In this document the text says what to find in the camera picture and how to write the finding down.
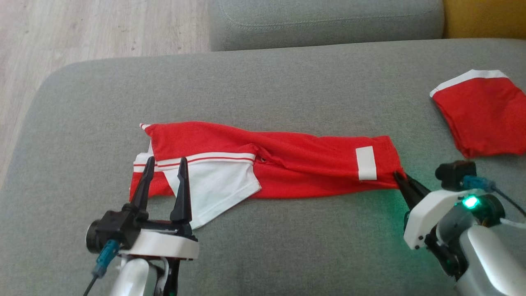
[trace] red fabric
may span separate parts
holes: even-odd
[[[133,173],[131,176],[131,185],[130,185],[130,201],[133,198],[133,195],[135,194],[135,190],[137,189],[137,186],[139,186],[140,177],[142,176],[142,173]],[[172,191],[170,185],[168,185],[168,181],[166,181],[166,178],[164,177],[163,172],[154,172],[154,178],[150,182],[150,187],[148,190],[148,197],[157,196],[157,195],[165,195],[165,196],[172,196],[175,195]]]
[[[526,152],[526,96],[509,78],[473,78],[433,100],[464,157]]]
[[[398,153],[388,136],[316,137],[289,132],[249,132],[235,127],[182,122],[153,124],[145,128],[157,161],[206,152],[252,153],[254,174],[261,190],[256,198],[309,198],[365,190],[394,189],[394,171],[402,172]],[[372,146],[377,180],[360,181],[356,148]],[[131,193],[140,179],[134,173]],[[173,195],[164,189],[150,196]]]

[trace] green led light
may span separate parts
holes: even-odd
[[[475,208],[479,203],[479,199],[475,195],[470,195],[462,201],[462,204],[468,209]]]

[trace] gray sofa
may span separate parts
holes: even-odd
[[[213,51],[437,39],[442,0],[214,0]]]
[[[472,68],[500,69],[526,90],[524,60],[525,41],[421,40],[67,66],[39,89],[0,192],[1,294],[82,294],[96,259],[86,228],[127,201],[131,162],[148,143],[140,122],[386,134],[406,171],[436,190],[435,168],[462,155],[429,91]],[[524,156],[476,162],[526,203]],[[150,217],[168,218],[172,205],[152,199]],[[436,259],[405,245],[406,210],[396,190],[247,199],[195,231],[200,258],[181,264],[179,295],[454,295]],[[526,265],[525,232],[496,231]],[[108,293],[114,266],[92,295]]]

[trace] yellow cushion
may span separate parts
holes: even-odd
[[[526,39],[526,0],[444,0],[444,38]]]

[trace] white trim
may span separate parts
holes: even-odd
[[[469,70],[466,73],[450,79],[446,82],[439,84],[434,90],[429,93],[430,97],[433,97],[437,91],[441,91],[450,86],[457,85],[464,81],[471,80],[473,78],[509,78],[499,70]]]
[[[153,156],[151,153],[139,153],[133,162],[133,171],[135,173],[142,173],[144,170],[144,165],[148,158]],[[228,153],[228,152],[206,152],[194,154],[186,157],[188,160],[188,165],[193,165],[197,163],[209,162],[209,161],[219,161],[219,162],[245,162],[245,163],[254,163],[256,158],[255,154],[252,153]],[[176,159],[167,159],[155,162],[154,172],[161,172],[166,170],[179,169],[179,163],[181,158]]]
[[[189,161],[188,162],[188,166],[191,166],[191,165],[194,165],[194,164],[198,164],[198,163],[204,163],[204,162],[244,162],[244,163],[249,163],[249,164],[254,164],[254,161],[253,160],[248,160],[248,159],[215,159],[215,158],[207,158],[207,159],[202,159],[202,160],[194,160],[194,161]],[[174,164],[174,165],[167,165],[167,166],[162,166],[162,167],[159,167],[159,170],[160,171],[168,171],[168,170],[178,170],[179,169],[179,163],[177,164]]]
[[[356,148],[359,180],[376,180],[375,153],[372,146]]]
[[[260,190],[261,185],[259,185],[258,180],[254,176],[253,180],[251,180],[245,187],[241,188],[237,192],[232,193],[232,195],[229,197],[219,200],[216,204],[210,205],[206,209],[200,209],[198,213],[192,212],[193,217],[192,221],[190,222],[190,226],[194,230],[205,225],[206,223],[217,218],[217,216],[226,212],[229,208],[242,202]]]
[[[187,156],[186,160],[188,160],[188,162],[191,162],[191,161],[194,161],[196,159],[215,158],[215,157],[217,157],[217,158],[230,157],[230,158],[235,158],[235,159],[246,158],[246,159],[251,159],[252,162],[256,158],[256,156],[254,154],[252,154],[252,153],[205,152],[205,153],[199,153],[199,154],[194,154],[194,155]],[[160,160],[157,163],[160,166],[165,166],[165,165],[168,165],[168,164],[176,164],[176,163],[179,163],[179,162],[181,162],[181,158],[180,157],[176,158],[176,159]]]
[[[144,171],[144,166],[146,165],[148,158],[150,158],[151,156],[154,156],[154,155],[152,153],[145,153],[145,152],[137,154],[137,156],[135,157],[135,161],[133,162],[134,173],[142,173]],[[160,172],[160,171],[161,170],[159,169],[157,162],[155,162],[154,172]]]

